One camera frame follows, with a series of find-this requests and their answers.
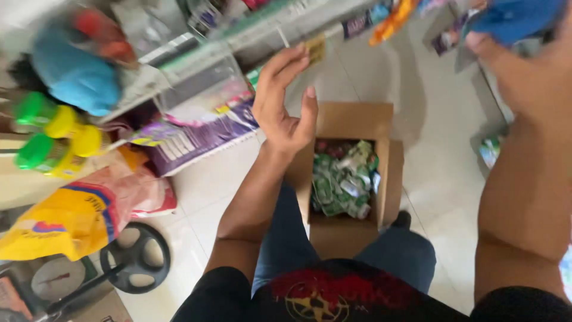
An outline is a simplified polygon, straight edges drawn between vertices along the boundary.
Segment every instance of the black t-shirt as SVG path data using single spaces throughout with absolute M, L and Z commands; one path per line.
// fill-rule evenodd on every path
M 279 276 L 251 298 L 242 272 L 231 267 L 205 274 L 172 322 L 230 321 L 572 321 L 559 297 L 527 287 L 489 293 L 470 317 L 390 274 L 353 260 L 329 260 Z

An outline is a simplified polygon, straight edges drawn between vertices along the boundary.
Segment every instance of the hand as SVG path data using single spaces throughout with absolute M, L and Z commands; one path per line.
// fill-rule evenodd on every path
M 293 158 L 316 133 L 318 105 L 313 86 L 302 97 L 301 118 L 291 117 L 284 108 L 286 87 L 308 64 L 304 44 L 281 50 L 262 68 L 252 107 L 269 149 L 287 158 Z
M 496 74 L 500 93 L 516 113 L 550 131 L 572 128 L 572 1 L 559 37 L 538 56 L 520 58 L 486 34 L 471 32 L 467 46 Z

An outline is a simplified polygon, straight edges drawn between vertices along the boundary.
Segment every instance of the jeans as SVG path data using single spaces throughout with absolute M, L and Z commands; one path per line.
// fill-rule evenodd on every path
M 425 294 L 429 291 L 436 264 L 430 241 L 397 227 L 382 230 L 354 260 L 384 270 Z M 252 294 L 278 275 L 319 261 L 320 257 L 306 236 L 296 193 L 283 183 L 271 226 L 260 246 Z

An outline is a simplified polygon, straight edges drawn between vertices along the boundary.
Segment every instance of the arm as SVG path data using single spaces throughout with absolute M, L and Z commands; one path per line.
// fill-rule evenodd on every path
M 566 299 L 558 264 L 570 243 L 572 215 L 571 21 L 569 11 L 561 37 L 533 60 L 486 35 L 467 37 L 517 116 L 480 201 L 475 301 L 505 286 Z
M 205 273 L 234 267 L 252 283 L 260 244 L 268 230 L 282 178 L 290 162 L 315 135 L 316 93 L 302 98 L 301 118 L 284 108 L 285 89 L 309 63 L 304 46 L 284 49 L 263 68 L 252 112 L 267 140 L 220 220 Z

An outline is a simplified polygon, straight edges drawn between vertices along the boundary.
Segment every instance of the plastic bag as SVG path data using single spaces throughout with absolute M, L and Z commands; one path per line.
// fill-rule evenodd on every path
M 125 147 L 118 151 L 111 152 L 108 166 L 59 188 L 25 212 L 0 239 L 0 259 L 62 253 L 76 261 L 114 240 L 134 214 L 172 211 L 173 192 L 165 179 L 143 166 L 146 156 Z

